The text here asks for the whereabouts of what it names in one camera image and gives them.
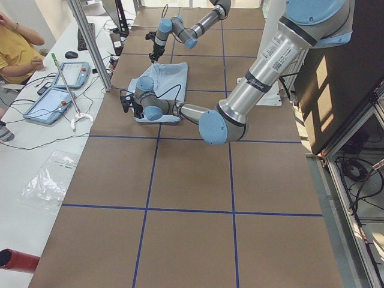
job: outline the person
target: person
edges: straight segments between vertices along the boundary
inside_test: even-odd
[[[26,84],[34,71],[44,68],[44,57],[34,45],[44,38],[0,12],[0,75],[11,84]]]

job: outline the white desk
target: white desk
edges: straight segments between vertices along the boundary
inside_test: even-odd
[[[109,17],[88,18],[89,22],[95,23],[96,35],[100,32],[96,42],[103,58],[114,52],[108,30],[102,29],[109,19]],[[68,26],[50,53],[55,53],[59,63],[71,60],[88,61],[91,69],[95,68],[87,50],[78,52],[79,57],[77,59],[65,59],[64,54],[68,50],[77,52],[77,23],[75,20]],[[44,60],[45,70],[37,71],[31,80],[57,72],[50,53]],[[109,58],[106,58],[104,63],[108,63],[108,61]],[[95,76],[97,74],[90,74],[83,88],[75,91],[76,95],[79,95],[88,87]],[[26,87],[17,99],[36,100],[39,97],[37,95],[38,88],[34,86]],[[88,113],[95,118],[104,97],[104,88],[100,79],[97,79],[92,87],[87,90],[86,95],[94,101]],[[86,112],[91,101],[84,96],[80,96],[76,103],[82,112]],[[18,104],[15,107],[21,112],[25,112],[30,104]],[[73,105],[65,113],[68,119],[72,119],[75,114]],[[20,119],[23,119],[22,115],[9,108],[2,120],[12,122]],[[10,142],[6,142],[6,144],[31,148],[58,138],[88,133],[91,126],[92,123],[88,119],[81,119],[76,123],[76,132],[74,133],[69,121],[64,117],[61,117],[53,125],[38,124],[32,121],[7,124],[7,127],[14,133],[15,138]],[[22,188],[37,174],[41,165],[53,151],[61,150],[80,155],[86,140],[87,137],[77,137],[55,142],[31,151],[0,145],[0,166],[2,167],[0,175],[0,211],[2,215],[0,218],[0,250],[10,248],[38,256],[42,254],[56,215],[23,205],[17,200],[17,196],[21,193]],[[26,288],[31,278],[32,274],[0,269],[0,287]]]

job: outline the blue plastic case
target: blue plastic case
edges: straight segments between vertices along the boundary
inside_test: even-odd
[[[63,62],[60,69],[64,74],[65,80],[71,89],[80,89],[86,82],[90,66],[88,62]],[[57,73],[52,83],[53,87],[66,89],[61,76]]]
[[[44,124],[52,124],[62,116],[71,102],[67,91],[51,87],[25,112],[23,117]]]

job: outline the person's arm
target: person's arm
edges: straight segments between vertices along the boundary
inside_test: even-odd
[[[28,64],[6,66],[0,69],[0,73],[6,77],[19,77],[24,76],[31,71],[40,70],[43,68],[43,60],[39,57],[33,57]]]
[[[0,12],[0,24],[9,30],[17,31],[33,45],[43,45],[45,43],[44,38],[39,33],[12,21],[2,12]]]

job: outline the towel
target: towel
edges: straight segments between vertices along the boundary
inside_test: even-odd
[[[181,85],[180,91],[179,86],[174,87],[169,92],[164,94],[160,99],[164,100],[178,100],[184,102],[185,99],[185,87],[187,86],[187,74],[188,64],[186,62],[180,64],[152,64],[141,76],[149,76],[153,79],[154,92],[159,97],[165,93],[168,89],[174,87],[177,84]],[[132,79],[128,91],[134,92],[136,89],[136,83],[138,78]],[[173,115],[163,115],[160,119],[149,121],[145,116],[142,119],[135,118],[137,122],[179,122],[180,118]]]

